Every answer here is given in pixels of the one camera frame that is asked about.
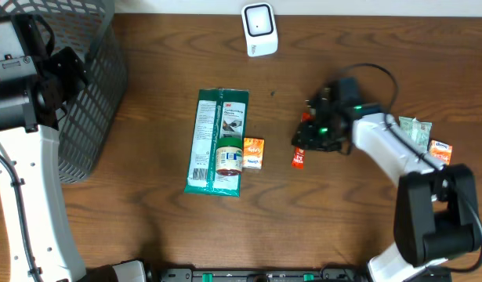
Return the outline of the green 3M gloves package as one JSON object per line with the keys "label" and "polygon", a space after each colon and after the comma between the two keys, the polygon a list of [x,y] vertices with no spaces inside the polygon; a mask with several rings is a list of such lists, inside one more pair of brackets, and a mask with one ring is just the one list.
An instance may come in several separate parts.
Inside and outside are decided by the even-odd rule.
{"label": "green 3M gloves package", "polygon": [[199,91],[185,193],[240,196],[241,174],[216,173],[216,148],[223,137],[237,137],[244,147],[248,101],[247,90]]}

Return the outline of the red snack bar wrapper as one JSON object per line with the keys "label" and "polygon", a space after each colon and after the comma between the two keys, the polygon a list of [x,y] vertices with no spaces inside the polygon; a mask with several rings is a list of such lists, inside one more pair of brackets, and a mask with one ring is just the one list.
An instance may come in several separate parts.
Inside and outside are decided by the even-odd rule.
{"label": "red snack bar wrapper", "polygon": [[[311,119],[311,115],[308,113],[303,113],[301,117],[301,121],[308,121]],[[305,150],[299,147],[295,148],[295,152],[292,158],[292,167],[297,169],[303,169],[304,167],[304,157],[305,157]]]}

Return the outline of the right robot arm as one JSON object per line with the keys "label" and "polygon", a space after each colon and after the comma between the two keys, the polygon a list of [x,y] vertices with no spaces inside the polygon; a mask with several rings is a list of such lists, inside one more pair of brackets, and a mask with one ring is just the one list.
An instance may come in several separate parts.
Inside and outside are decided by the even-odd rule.
{"label": "right robot arm", "polygon": [[292,145],[303,150],[365,152],[397,188],[394,242],[368,261],[357,281],[449,281],[445,262],[478,251],[471,273],[482,266],[482,222],[474,175],[464,164],[447,165],[419,149],[395,118],[366,103],[355,78],[340,78],[306,102]]}

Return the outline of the orange tissue pack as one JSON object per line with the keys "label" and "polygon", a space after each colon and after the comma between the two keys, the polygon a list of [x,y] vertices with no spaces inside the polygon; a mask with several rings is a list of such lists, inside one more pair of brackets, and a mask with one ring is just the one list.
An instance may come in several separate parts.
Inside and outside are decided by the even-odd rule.
{"label": "orange tissue pack", "polygon": [[243,168],[261,169],[263,166],[264,139],[244,138]]}
{"label": "orange tissue pack", "polygon": [[452,149],[453,147],[451,145],[434,139],[429,143],[429,154],[443,161],[446,165],[451,163]]}

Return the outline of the mint green wipes packet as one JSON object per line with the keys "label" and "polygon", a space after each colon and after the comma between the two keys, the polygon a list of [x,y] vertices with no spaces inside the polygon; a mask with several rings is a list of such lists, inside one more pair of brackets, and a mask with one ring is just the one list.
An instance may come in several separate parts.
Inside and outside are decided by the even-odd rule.
{"label": "mint green wipes packet", "polygon": [[418,121],[416,118],[399,117],[400,128],[423,151],[428,150],[431,122]]}

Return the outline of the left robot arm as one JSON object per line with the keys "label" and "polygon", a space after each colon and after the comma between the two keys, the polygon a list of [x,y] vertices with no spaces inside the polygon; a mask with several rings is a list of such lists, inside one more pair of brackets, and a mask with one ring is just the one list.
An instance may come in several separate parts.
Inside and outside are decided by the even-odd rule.
{"label": "left robot arm", "polygon": [[13,281],[148,281],[139,259],[87,269],[69,226],[59,172],[58,110],[89,85],[45,19],[0,18],[0,198]]}

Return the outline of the green lid glass jar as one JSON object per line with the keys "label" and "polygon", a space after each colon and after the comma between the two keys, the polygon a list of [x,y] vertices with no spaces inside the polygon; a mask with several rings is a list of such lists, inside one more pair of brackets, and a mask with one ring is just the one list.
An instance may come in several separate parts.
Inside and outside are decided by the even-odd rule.
{"label": "green lid glass jar", "polygon": [[240,175],[243,162],[243,141],[237,137],[223,137],[216,148],[216,173],[222,176]]}

